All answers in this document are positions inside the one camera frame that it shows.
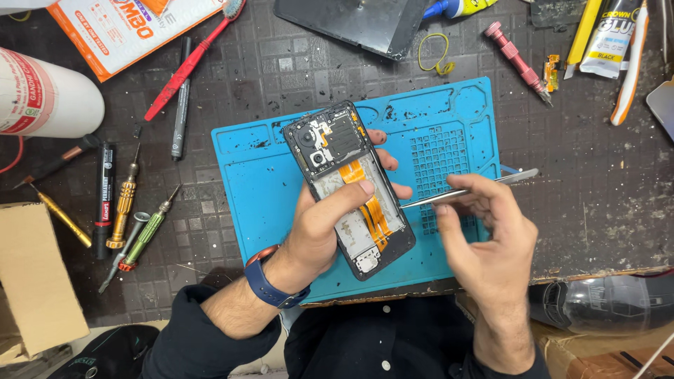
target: black bag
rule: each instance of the black bag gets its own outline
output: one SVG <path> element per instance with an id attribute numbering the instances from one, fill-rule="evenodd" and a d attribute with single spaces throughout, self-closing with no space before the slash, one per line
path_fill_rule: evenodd
<path id="1" fill-rule="evenodd" d="M 135 379 L 158 335 L 159 330 L 152 326 L 127 325 L 110 329 L 48 379 Z"/>

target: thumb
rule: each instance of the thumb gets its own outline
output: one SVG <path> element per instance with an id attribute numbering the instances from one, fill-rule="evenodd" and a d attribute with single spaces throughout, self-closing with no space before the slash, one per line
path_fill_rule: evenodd
<path id="1" fill-rule="evenodd" d="M 375 186 L 369 180 L 344 184 L 332 195 L 312 206 L 306 213 L 318 230 L 332 230 L 340 218 L 372 198 Z"/>
<path id="2" fill-rule="evenodd" d="M 461 222 L 456 210 L 447 204 L 434 207 L 437 230 L 445 247 L 447 262 L 455 272 L 469 269 L 469 260 L 473 256 L 470 246 L 461 230 Z"/>

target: green screwdriver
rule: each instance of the green screwdriver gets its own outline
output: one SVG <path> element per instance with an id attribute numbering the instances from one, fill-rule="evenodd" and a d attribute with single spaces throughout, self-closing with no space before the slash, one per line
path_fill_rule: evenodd
<path id="1" fill-rule="evenodd" d="M 182 187 L 183 184 L 180 183 L 178 187 L 176 187 L 175 191 L 173 191 L 173 195 L 170 196 L 170 198 L 163 202 L 159 206 L 159 210 L 155 212 L 148 223 L 145 225 L 143 228 L 143 231 L 140 232 L 140 235 L 138 236 L 138 239 L 136 239 L 135 244 L 131 248 L 131 251 L 129 254 L 124 258 L 123 260 L 119 261 L 119 269 L 122 271 L 131 271 L 136 266 L 138 266 L 138 257 L 140 257 L 140 253 L 143 252 L 143 249 L 148 245 L 150 242 L 152 236 L 154 235 L 154 232 L 159 229 L 159 225 L 162 224 L 164 219 L 166 218 L 166 212 L 171 209 L 171 202 L 173 201 L 173 198 L 175 195 L 178 193 L 178 190 L 180 187 Z"/>

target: orange flex cable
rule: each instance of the orange flex cable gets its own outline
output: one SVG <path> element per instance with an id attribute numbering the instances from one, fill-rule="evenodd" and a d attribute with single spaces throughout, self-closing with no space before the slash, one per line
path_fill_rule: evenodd
<path id="1" fill-rule="evenodd" d="M 361 176 L 363 179 L 365 178 L 365 174 L 363 173 L 362 167 L 360 167 L 360 170 L 356 169 L 355 171 L 352 171 L 352 168 L 353 167 L 351 165 L 345 165 L 339 168 L 339 172 L 345 183 L 353 183 L 355 181 L 362 180 L 359 179 Z M 377 235 L 376 231 L 377 229 L 375 229 L 375 226 L 373 224 L 372 219 L 370 218 L 367 208 L 365 206 L 361 206 L 359 209 L 361 210 L 363 216 L 365 217 L 365 222 L 367 223 L 367 228 L 370 232 L 370 237 L 372 237 L 372 240 L 377 245 L 377 248 L 379 248 L 379 251 L 382 251 L 386 247 L 386 244 L 384 244 L 379 235 Z"/>
<path id="2" fill-rule="evenodd" d="M 353 161 L 349 165 L 340 167 L 339 172 L 345 183 L 352 183 L 366 179 L 363 167 L 358 161 Z M 383 212 L 381 211 L 381 204 L 379 203 L 379 200 L 377 200 L 376 196 L 372 196 L 372 198 L 368 200 L 364 206 L 360 207 L 360 210 L 365 217 L 367 228 L 370 232 L 372 240 L 375 242 L 380 251 L 384 250 L 388 244 L 386 236 L 391 235 L 393 232 L 388 229 L 388 224 Z"/>

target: gold screwdriver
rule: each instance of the gold screwdriver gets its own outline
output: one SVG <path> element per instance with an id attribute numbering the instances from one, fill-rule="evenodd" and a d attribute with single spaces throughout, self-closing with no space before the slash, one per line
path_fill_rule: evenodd
<path id="1" fill-rule="evenodd" d="M 61 220 L 64 224 L 66 224 L 71 231 L 77 236 L 80 242 L 84 244 L 86 247 L 91 247 L 91 239 L 89 238 L 88 235 L 86 235 L 77 225 L 75 225 L 75 222 L 68 217 L 68 215 L 61 209 L 58 205 L 56 205 L 56 202 L 52 200 L 49 196 L 45 195 L 44 193 L 40 192 L 39 189 L 35 188 L 33 183 L 29 183 L 31 187 L 38 193 L 38 198 L 40 198 L 40 201 L 43 202 L 45 205 L 47 205 L 47 208 L 49 209 L 50 212 L 54 214 L 59 220 Z"/>
<path id="2" fill-rule="evenodd" d="M 124 239 L 124 229 L 126 229 L 126 222 L 131 212 L 131 205 L 133 204 L 133 197 L 135 196 L 135 176 L 138 175 L 138 152 L 140 152 L 140 144 L 135 150 L 135 158 L 129 165 L 129 176 L 122 183 L 121 193 L 119 194 L 119 201 L 117 202 L 117 216 L 115 217 L 115 226 L 113 227 L 113 236 L 105 241 L 105 246 L 111 249 L 121 249 L 126 245 Z"/>

